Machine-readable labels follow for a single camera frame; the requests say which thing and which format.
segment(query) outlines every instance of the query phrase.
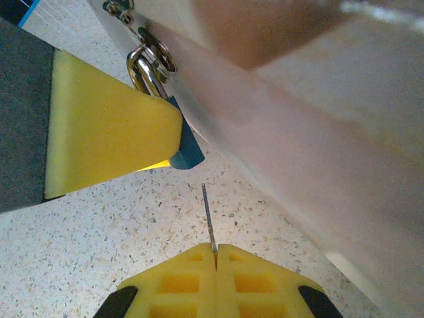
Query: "speckled terrazzo floor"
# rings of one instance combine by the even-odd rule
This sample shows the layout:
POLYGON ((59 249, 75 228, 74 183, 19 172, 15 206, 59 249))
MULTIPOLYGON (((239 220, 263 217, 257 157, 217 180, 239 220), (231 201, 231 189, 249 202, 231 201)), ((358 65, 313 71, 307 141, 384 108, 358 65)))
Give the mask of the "speckled terrazzo floor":
MULTIPOLYGON (((92 19, 84 1, 42 0, 25 29, 128 83, 123 59, 92 19)), ((344 317, 382 317, 283 211, 201 147, 207 159, 193 170, 136 172, 0 215, 0 317, 91 317, 125 278, 208 241, 203 182, 218 242, 316 280, 344 317)))

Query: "yellow plastic bracket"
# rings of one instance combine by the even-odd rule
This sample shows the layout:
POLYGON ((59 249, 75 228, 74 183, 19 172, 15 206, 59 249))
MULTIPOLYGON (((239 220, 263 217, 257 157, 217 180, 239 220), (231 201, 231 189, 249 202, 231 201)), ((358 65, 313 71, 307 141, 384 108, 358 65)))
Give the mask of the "yellow plastic bracket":
POLYGON ((182 114, 70 53, 55 52, 45 197, 58 197, 171 158, 182 114))
POLYGON ((298 291, 320 285, 229 244, 199 244, 118 289, 138 292, 125 318, 314 318, 298 291))

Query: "metal screw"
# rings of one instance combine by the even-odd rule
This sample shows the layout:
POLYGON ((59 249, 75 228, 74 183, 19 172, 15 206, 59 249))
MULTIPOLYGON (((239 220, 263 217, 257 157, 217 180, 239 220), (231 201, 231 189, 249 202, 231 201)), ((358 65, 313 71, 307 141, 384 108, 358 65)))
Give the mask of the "metal screw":
POLYGON ((131 25, 133 23, 133 16, 130 15, 128 12, 124 12, 121 15, 120 20, 124 25, 131 25))

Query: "metal pin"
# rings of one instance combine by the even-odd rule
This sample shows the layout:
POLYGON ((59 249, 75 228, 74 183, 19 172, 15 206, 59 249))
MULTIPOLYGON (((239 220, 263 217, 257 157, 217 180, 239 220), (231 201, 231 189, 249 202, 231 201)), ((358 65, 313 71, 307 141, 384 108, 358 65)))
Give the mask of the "metal pin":
POLYGON ((217 244, 215 243, 215 237, 213 236, 212 218, 209 210, 209 203, 207 202, 206 185, 201 184, 201 190, 203 192, 203 202, 205 202, 207 230, 209 231, 209 238, 211 239, 212 251, 216 253, 218 251, 217 244))

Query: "dark gray panel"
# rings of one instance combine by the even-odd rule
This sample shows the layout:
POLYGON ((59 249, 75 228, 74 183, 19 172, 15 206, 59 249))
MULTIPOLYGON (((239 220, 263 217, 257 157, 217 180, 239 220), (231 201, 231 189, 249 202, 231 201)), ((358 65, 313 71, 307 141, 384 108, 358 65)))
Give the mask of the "dark gray panel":
POLYGON ((53 55, 0 20, 0 212, 44 201, 53 55))

